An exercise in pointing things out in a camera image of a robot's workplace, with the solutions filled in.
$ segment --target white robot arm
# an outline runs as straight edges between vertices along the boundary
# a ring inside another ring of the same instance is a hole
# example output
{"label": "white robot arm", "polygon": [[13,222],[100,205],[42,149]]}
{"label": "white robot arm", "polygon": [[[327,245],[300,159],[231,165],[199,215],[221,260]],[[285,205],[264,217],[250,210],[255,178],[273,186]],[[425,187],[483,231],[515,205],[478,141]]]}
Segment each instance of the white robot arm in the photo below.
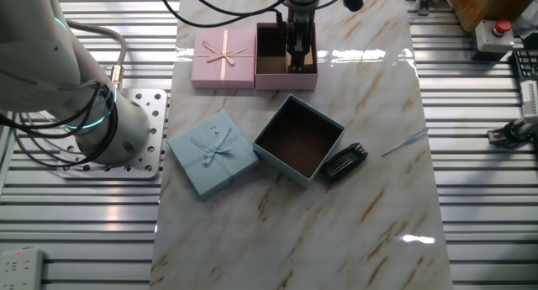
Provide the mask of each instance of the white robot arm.
{"label": "white robot arm", "polygon": [[[300,71],[304,57],[310,52],[314,32],[315,11],[319,0],[287,0],[287,52],[292,57],[292,69]],[[362,8],[362,0],[344,0],[352,12]]]}
{"label": "white robot arm", "polygon": [[[71,32],[57,0],[0,0],[0,96],[0,109],[46,110],[68,120],[64,125],[79,149],[104,165],[134,157],[150,133],[145,112],[116,92]],[[3,115],[0,123],[41,135]]]}

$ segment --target power outlet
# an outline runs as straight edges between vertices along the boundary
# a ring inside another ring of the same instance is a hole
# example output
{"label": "power outlet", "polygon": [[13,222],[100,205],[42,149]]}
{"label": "power outlet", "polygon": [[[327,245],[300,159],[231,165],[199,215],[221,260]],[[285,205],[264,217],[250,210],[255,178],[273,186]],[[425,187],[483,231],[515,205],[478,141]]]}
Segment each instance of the power outlet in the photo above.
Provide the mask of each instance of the power outlet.
{"label": "power outlet", "polygon": [[0,255],[0,290],[39,290],[43,251],[28,248]]}

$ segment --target red emergency stop button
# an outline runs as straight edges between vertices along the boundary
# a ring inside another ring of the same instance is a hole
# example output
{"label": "red emergency stop button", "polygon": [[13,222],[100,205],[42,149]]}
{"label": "red emergency stop button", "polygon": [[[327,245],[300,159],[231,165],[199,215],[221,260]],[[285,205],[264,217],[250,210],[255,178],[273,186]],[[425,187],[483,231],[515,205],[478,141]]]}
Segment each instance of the red emergency stop button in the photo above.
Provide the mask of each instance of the red emergency stop button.
{"label": "red emergency stop button", "polygon": [[500,19],[495,24],[495,30],[499,34],[504,34],[512,29],[512,23],[508,19]]}

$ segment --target blue box lid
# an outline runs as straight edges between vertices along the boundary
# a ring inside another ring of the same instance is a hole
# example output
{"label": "blue box lid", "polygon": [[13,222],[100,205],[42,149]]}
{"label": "blue box lid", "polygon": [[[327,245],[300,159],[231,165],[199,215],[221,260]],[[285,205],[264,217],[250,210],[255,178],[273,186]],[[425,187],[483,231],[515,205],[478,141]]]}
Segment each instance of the blue box lid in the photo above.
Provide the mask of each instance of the blue box lid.
{"label": "blue box lid", "polygon": [[200,198],[232,183],[260,160],[225,110],[168,141]]}

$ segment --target keyboard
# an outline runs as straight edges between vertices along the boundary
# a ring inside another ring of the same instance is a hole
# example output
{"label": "keyboard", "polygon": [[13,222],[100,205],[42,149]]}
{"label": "keyboard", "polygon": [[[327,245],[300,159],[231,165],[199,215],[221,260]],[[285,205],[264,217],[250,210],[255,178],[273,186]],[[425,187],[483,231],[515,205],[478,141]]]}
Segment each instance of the keyboard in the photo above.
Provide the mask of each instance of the keyboard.
{"label": "keyboard", "polygon": [[517,50],[509,58],[520,82],[538,78],[538,50]]}

